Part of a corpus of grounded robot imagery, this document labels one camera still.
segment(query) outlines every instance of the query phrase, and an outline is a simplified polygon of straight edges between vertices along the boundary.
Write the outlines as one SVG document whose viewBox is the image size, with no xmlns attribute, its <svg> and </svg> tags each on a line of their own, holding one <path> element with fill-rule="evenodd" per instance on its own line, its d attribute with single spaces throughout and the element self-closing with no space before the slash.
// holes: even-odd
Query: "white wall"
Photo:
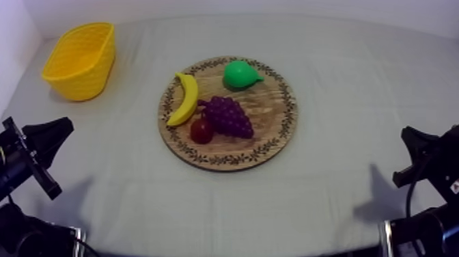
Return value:
<svg viewBox="0 0 459 257">
<path fill-rule="evenodd" d="M 42 42 L 22 0 L 0 0 L 0 116 Z"/>
<path fill-rule="evenodd" d="M 459 37 L 458 0 L 24 0 L 45 37 L 89 21 L 194 14 L 291 13 L 371 21 Z"/>
</svg>

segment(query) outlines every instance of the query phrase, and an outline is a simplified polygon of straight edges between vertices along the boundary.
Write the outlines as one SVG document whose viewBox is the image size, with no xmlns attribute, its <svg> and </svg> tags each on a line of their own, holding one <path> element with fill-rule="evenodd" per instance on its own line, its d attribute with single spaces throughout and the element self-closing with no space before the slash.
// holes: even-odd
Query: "purple grapes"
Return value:
<svg viewBox="0 0 459 257">
<path fill-rule="evenodd" d="M 247 139 L 253 137 L 249 117 L 232 98 L 213 96 L 210 102 L 198 100 L 197 105 L 204 106 L 202 117 L 214 126 L 217 133 Z"/>
</svg>

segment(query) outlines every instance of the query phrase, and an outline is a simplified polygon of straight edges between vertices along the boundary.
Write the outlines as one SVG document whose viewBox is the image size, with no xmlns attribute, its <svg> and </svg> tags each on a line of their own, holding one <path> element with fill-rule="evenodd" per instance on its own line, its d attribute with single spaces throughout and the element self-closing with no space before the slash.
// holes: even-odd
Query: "toy fruit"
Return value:
<svg viewBox="0 0 459 257">
<path fill-rule="evenodd" d="M 202 117 L 213 125 L 215 132 L 247 139 L 253 137 L 249 117 L 232 98 L 213 96 L 210 102 L 198 100 L 197 104 L 205 107 Z"/>
<path fill-rule="evenodd" d="M 197 144 L 207 144 L 214 137 L 214 128 L 206 119 L 195 120 L 190 127 L 190 137 Z"/>
<path fill-rule="evenodd" d="M 247 62 L 233 61 L 225 67 L 224 82 L 230 87 L 248 87 L 257 81 L 263 81 L 263 77 Z"/>
<path fill-rule="evenodd" d="M 167 121 L 167 126 L 178 126 L 186 122 L 195 112 L 197 106 L 197 83 L 191 75 L 176 73 L 184 89 L 184 99 L 177 111 Z"/>
</svg>

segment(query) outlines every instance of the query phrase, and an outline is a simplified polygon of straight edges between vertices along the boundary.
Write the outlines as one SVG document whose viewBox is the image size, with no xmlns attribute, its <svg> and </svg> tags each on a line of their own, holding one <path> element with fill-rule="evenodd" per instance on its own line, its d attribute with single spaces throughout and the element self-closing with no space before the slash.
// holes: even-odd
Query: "cable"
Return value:
<svg viewBox="0 0 459 257">
<path fill-rule="evenodd" d="M 78 242 L 80 245 L 82 245 L 83 247 L 85 247 L 86 249 L 88 249 L 92 255 L 94 255 L 95 257 L 100 257 L 100 255 L 96 252 L 96 250 L 94 250 L 91 246 L 89 246 L 85 241 L 81 240 L 81 239 L 78 239 L 74 236 L 72 236 L 73 240 L 75 240 L 76 242 Z"/>
<path fill-rule="evenodd" d="M 413 181 L 411 181 L 410 187 L 408 188 L 408 193 L 406 194 L 406 203 L 405 203 L 405 215 L 407 218 L 411 217 L 411 198 L 413 197 L 413 191 L 415 190 L 417 181 L 421 178 L 424 170 L 426 169 L 427 164 L 432 159 L 432 155 L 428 155 L 422 163 L 419 165 L 419 169 L 415 174 Z"/>
<path fill-rule="evenodd" d="M 411 198 L 413 197 L 413 192 L 416 187 L 417 181 L 421 178 L 424 170 L 426 169 L 427 164 L 432 160 L 433 155 L 428 155 L 422 163 L 419 165 L 419 169 L 417 170 L 415 177 L 413 181 L 411 181 L 410 187 L 408 188 L 408 192 L 406 194 L 406 203 L 405 203 L 405 215 L 406 218 L 411 217 Z M 413 248 L 415 248 L 416 255 L 419 257 L 422 257 L 423 254 L 421 253 L 421 250 L 419 249 L 419 246 L 417 245 L 416 241 L 411 241 L 413 244 Z"/>
<path fill-rule="evenodd" d="M 0 155 L 1 155 L 1 162 L 2 165 L 6 165 L 6 156 L 5 152 L 3 151 L 3 148 L 0 146 Z"/>
</svg>

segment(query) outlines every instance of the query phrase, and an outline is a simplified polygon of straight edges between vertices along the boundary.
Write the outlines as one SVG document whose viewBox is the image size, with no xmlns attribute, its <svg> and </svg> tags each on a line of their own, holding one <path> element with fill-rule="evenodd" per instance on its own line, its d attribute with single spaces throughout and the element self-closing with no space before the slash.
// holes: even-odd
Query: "basket rim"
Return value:
<svg viewBox="0 0 459 257">
<path fill-rule="evenodd" d="M 57 47 L 59 47 L 61 44 L 63 44 L 64 40 L 74 31 L 77 31 L 77 30 L 80 30 L 80 29 L 84 29 L 86 27 L 90 27 L 90 26 L 94 26 L 94 25 L 108 25 L 110 30 L 108 31 L 107 33 L 107 37 L 105 37 L 105 41 L 102 43 L 102 47 L 100 48 L 100 51 L 98 53 L 98 56 L 96 58 L 96 61 L 84 68 L 84 69 L 81 69 L 81 70 L 78 70 L 74 73 L 71 73 L 71 74 L 68 74 L 66 76 L 48 76 L 45 74 L 46 72 L 46 69 L 48 67 L 48 64 L 51 63 L 56 55 L 56 51 L 55 49 Z M 91 70 L 92 68 L 94 68 L 94 66 L 98 63 L 98 61 L 100 60 L 100 57 L 102 56 L 102 52 L 103 50 L 105 49 L 106 45 L 108 44 L 109 42 L 109 38 L 110 36 L 113 34 L 113 30 L 115 29 L 115 26 L 112 24 L 112 23 L 106 23 L 106 22 L 95 22 L 95 23 L 86 23 L 86 24 L 83 24 L 83 25 L 79 25 L 77 27 L 74 27 L 73 29 L 70 29 L 68 30 L 66 33 L 64 33 L 60 38 L 59 40 L 57 41 L 56 45 L 54 46 L 54 49 L 53 51 L 51 52 L 51 55 L 49 56 L 48 60 L 46 61 L 45 65 L 44 65 L 44 68 L 43 68 L 43 71 L 42 71 L 42 78 L 43 79 L 46 79 L 47 81 L 62 81 L 62 80 L 67 80 L 67 79 L 71 79 L 73 77 L 77 77 L 83 73 L 86 73 L 87 71 Z"/>
</svg>

